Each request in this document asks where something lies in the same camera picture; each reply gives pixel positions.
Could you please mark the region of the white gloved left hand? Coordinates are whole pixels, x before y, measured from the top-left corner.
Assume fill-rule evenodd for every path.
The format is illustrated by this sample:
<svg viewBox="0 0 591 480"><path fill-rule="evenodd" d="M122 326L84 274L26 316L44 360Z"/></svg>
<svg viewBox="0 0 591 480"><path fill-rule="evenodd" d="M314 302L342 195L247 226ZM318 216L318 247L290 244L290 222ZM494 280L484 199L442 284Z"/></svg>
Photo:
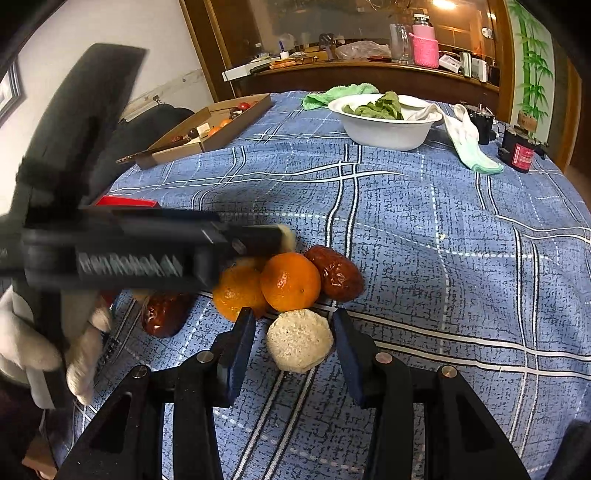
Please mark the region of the white gloved left hand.
<svg viewBox="0 0 591 480"><path fill-rule="evenodd" d="M1 377L27 387L41 409L61 406L45 380L51 372L65 381L58 394L68 391L83 405L92 402L102 336L112 326L112 315L97 291L65 291L59 300L58 319L69 343L64 351L35 331L33 310L25 298L12 288L1 297Z"/></svg>

